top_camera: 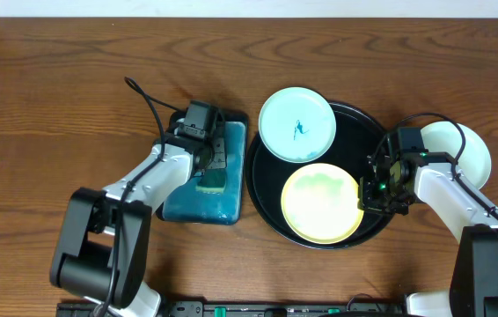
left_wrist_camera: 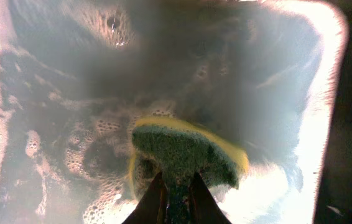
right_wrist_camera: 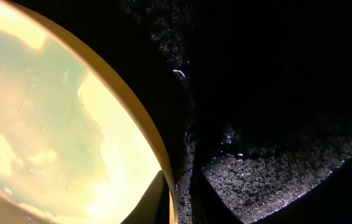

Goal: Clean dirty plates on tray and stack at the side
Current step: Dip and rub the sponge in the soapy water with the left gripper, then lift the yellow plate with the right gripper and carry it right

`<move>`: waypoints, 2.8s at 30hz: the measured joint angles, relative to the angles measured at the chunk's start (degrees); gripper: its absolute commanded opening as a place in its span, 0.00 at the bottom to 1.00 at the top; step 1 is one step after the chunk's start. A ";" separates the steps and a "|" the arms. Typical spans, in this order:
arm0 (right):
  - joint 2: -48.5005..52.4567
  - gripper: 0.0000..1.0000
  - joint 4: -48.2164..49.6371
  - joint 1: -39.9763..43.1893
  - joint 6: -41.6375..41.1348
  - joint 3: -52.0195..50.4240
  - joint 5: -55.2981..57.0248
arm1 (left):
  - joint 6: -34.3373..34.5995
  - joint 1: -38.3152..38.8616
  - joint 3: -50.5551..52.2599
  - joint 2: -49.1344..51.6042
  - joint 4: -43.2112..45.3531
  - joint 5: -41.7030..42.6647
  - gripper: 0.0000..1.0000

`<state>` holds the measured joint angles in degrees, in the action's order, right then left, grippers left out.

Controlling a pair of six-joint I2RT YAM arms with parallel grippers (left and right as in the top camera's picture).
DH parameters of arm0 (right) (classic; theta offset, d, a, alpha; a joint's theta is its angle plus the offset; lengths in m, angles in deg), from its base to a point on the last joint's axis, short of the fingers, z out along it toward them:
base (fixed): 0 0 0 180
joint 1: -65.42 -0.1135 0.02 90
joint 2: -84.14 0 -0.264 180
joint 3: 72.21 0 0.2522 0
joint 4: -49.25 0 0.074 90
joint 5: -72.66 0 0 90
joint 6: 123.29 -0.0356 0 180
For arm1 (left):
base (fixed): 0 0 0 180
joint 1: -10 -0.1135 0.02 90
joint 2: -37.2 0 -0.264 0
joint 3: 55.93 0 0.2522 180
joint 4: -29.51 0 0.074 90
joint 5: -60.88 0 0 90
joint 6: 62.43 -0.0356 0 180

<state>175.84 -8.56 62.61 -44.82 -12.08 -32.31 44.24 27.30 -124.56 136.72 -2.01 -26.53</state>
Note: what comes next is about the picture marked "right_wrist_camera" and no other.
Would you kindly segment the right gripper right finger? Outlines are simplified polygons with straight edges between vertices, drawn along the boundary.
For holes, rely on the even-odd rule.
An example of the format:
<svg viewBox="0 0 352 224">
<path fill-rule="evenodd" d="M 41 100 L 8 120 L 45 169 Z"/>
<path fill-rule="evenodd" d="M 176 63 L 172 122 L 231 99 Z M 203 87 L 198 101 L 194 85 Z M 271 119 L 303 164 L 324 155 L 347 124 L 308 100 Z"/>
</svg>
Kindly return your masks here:
<svg viewBox="0 0 352 224">
<path fill-rule="evenodd" d="M 190 196 L 194 224 L 241 224 L 203 174 L 192 175 Z"/>
</svg>

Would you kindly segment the yellow plate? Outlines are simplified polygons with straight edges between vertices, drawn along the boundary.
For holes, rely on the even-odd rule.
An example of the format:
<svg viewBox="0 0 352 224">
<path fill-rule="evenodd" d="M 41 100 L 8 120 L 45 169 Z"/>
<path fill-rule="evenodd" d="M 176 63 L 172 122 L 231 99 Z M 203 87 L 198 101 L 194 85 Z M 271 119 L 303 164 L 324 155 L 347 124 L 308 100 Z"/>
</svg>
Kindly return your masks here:
<svg viewBox="0 0 352 224">
<path fill-rule="evenodd" d="M 120 224 L 169 157 L 147 111 L 91 48 L 0 1 L 0 223 Z"/>
</svg>

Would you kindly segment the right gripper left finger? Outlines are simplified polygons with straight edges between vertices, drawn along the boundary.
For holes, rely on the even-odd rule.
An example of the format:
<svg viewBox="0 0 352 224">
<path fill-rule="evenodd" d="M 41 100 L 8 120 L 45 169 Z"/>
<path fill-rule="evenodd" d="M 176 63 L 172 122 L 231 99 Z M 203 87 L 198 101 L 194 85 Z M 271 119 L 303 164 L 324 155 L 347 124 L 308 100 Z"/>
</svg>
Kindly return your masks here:
<svg viewBox="0 0 352 224">
<path fill-rule="evenodd" d="M 134 210 L 121 224 L 169 224 L 170 196 L 164 173 L 160 170 Z"/>
</svg>

